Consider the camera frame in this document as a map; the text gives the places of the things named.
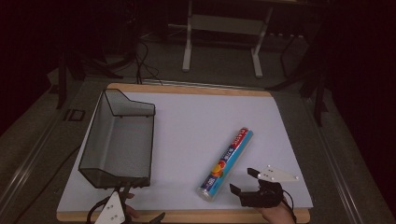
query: mesh container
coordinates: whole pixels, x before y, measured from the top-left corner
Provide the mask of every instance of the mesh container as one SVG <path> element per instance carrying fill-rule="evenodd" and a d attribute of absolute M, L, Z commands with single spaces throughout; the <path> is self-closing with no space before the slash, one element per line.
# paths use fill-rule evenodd
<path fill-rule="evenodd" d="M 102 92 L 78 167 L 95 188 L 149 186 L 154 116 L 153 104 Z"/>

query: human hand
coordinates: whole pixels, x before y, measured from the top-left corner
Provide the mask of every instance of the human hand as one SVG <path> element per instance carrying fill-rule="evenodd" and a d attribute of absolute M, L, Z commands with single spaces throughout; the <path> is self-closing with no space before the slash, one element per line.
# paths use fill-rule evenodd
<path fill-rule="evenodd" d="M 267 220 L 270 224 L 294 224 L 291 212 L 289 208 L 280 203 L 277 207 L 271 208 L 254 208 L 256 211 L 262 214 L 262 217 Z"/>
<path fill-rule="evenodd" d="M 134 194 L 132 194 L 132 193 L 128 193 L 127 196 L 126 196 L 127 199 L 132 199 L 133 197 L 134 197 Z M 131 217 L 134 217 L 134 218 L 139 218 L 139 217 L 140 217 L 139 212 L 136 211 L 136 210 L 134 210 L 134 209 L 133 209 L 131 206 L 129 206 L 128 204 L 126 204 L 125 212 L 126 212 L 129 216 L 131 216 Z"/>

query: black cable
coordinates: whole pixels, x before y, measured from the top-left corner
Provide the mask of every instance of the black cable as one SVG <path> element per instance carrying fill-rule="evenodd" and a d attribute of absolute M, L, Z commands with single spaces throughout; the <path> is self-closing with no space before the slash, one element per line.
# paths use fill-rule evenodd
<path fill-rule="evenodd" d="M 135 56 L 135 59 L 136 59 L 136 63 L 137 63 L 136 84 L 143 84 L 142 77 L 140 75 L 140 67 L 142 66 L 142 63 L 139 62 L 139 57 L 137 57 L 137 54 Z"/>
<path fill-rule="evenodd" d="M 149 55 L 149 46 L 141 41 L 139 41 L 139 44 L 143 45 L 146 48 L 145 56 L 142 59 L 142 63 L 143 63 Z"/>
<path fill-rule="evenodd" d="M 142 63 L 142 64 L 145 66 L 146 70 L 151 74 L 150 77 L 154 77 L 155 79 L 157 79 L 160 82 L 160 84 L 163 86 L 163 82 L 158 78 L 158 75 L 160 74 L 160 71 L 157 68 L 152 67 L 152 66 L 150 66 L 150 65 L 148 65 L 146 63 Z M 156 74 L 153 74 L 149 69 L 154 69 Z"/>
<path fill-rule="evenodd" d="M 17 219 L 13 222 L 13 224 L 17 224 L 18 221 L 23 217 L 23 215 L 29 210 L 29 208 L 37 201 L 37 199 L 41 196 L 41 194 L 47 189 L 47 187 L 50 185 L 52 180 L 55 178 L 55 176 L 59 173 L 59 171 L 62 169 L 64 164 L 73 156 L 75 152 L 77 152 L 80 149 L 81 146 L 76 147 L 70 154 L 66 157 L 66 159 L 61 163 L 61 165 L 56 169 L 55 173 L 52 175 L 52 177 L 49 179 L 47 184 L 44 186 L 40 192 L 35 196 L 35 198 L 23 209 L 23 211 L 18 215 Z"/>
<path fill-rule="evenodd" d="M 99 203 L 94 205 L 93 208 L 91 208 L 90 212 L 87 215 L 87 221 L 85 222 L 86 224 L 92 224 L 91 223 L 91 216 L 92 216 L 93 212 L 96 210 L 96 208 L 98 208 L 98 207 L 100 207 L 102 205 L 106 205 L 109 199 L 110 199 L 110 196 L 106 197 L 105 199 L 103 199 L 102 201 L 100 201 Z"/>
<path fill-rule="evenodd" d="M 285 192 L 285 193 L 287 193 L 289 195 L 290 200 L 291 200 L 291 207 L 289 206 L 289 204 L 286 202 L 285 199 L 282 200 L 282 203 L 285 204 L 289 208 L 289 210 L 291 212 L 291 217 L 293 218 L 294 223 L 297 223 L 297 217 L 294 215 L 294 211 L 293 211 L 294 210 L 293 198 L 291 197 L 291 195 L 287 191 L 283 190 L 283 192 Z"/>

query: table leg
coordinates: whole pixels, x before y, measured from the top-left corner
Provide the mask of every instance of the table leg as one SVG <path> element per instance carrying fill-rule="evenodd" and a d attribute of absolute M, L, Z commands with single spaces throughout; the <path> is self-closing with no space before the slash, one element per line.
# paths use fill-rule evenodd
<path fill-rule="evenodd" d="M 256 74 L 256 77 L 258 78 L 262 77 L 262 66 L 260 65 L 259 51 L 260 48 L 262 47 L 262 41 L 264 40 L 265 32 L 267 30 L 268 23 L 271 19 L 272 12 L 273 12 L 273 8 L 272 7 L 268 8 L 265 21 L 262 23 L 262 29 L 260 30 L 259 41 L 257 42 L 256 47 L 251 49 L 251 58 L 253 60 L 254 72 Z"/>
<path fill-rule="evenodd" d="M 191 61 L 191 15 L 192 15 L 192 0 L 189 1 L 189 16 L 187 18 L 187 43 L 184 49 L 184 59 L 183 59 L 183 72 L 190 71 L 190 61 Z"/>

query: white board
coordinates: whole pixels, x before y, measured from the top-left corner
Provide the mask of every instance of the white board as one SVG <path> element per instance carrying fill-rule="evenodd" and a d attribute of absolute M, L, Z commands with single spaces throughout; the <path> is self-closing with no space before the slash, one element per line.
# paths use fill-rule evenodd
<path fill-rule="evenodd" d="M 313 207 L 304 176 L 294 156 L 276 102 L 272 97 L 170 93 L 125 93 L 131 100 L 156 105 L 151 186 L 132 189 L 127 203 L 136 210 L 247 209 L 231 194 L 229 183 L 242 191 L 258 190 L 247 168 L 268 164 L 299 176 L 283 183 L 296 208 Z M 248 148 L 224 181 L 214 202 L 196 193 L 223 151 L 242 127 L 254 132 Z M 58 212 L 89 211 L 111 195 L 95 189 L 78 171 L 79 152 L 59 203 Z"/>

